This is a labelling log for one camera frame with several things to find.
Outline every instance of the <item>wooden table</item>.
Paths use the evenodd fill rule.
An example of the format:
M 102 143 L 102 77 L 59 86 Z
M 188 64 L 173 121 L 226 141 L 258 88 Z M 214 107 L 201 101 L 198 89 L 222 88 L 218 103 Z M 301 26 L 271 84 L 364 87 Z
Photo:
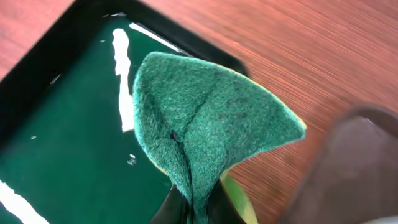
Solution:
M 0 77 L 72 0 L 0 1 Z M 398 1 L 145 0 L 241 59 L 308 125 L 307 138 L 243 162 L 233 176 L 260 223 L 275 223 L 342 111 L 398 111 Z

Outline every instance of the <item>brown table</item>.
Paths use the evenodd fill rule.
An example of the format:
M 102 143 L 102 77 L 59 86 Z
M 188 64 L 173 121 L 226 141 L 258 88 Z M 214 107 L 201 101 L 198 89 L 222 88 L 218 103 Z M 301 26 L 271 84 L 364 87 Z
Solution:
M 0 1 L 0 77 L 71 2 Z M 398 1 L 145 2 L 241 59 L 307 123 L 306 140 L 233 171 L 260 223 L 276 222 L 333 118 L 361 101 L 398 111 Z

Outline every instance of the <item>green sponge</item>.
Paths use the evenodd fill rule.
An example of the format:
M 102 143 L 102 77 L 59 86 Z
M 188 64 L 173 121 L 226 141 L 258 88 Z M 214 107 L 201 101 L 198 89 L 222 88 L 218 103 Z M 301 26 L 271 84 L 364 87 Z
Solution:
M 186 196 L 195 224 L 208 223 L 206 200 L 225 170 L 305 135 L 272 93 L 199 59 L 152 52 L 133 90 L 139 144 Z

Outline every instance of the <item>black tray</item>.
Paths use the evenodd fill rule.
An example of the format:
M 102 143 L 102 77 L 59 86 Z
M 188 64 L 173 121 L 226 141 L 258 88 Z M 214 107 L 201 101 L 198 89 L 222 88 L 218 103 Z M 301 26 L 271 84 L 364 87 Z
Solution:
M 0 144 L 40 101 L 50 82 L 66 71 L 113 14 L 123 13 L 193 57 L 242 74 L 234 57 L 205 42 L 135 0 L 76 0 L 24 58 L 0 82 Z

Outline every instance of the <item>felt fabric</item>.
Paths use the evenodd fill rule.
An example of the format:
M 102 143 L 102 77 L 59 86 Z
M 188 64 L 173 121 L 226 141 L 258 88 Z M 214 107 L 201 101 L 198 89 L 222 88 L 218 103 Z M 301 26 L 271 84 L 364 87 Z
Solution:
M 207 224 L 206 200 L 233 164 L 305 136 L 276 96 L 243 75 L 190 57 L 150 53 L 133 88 L 139 144 Z

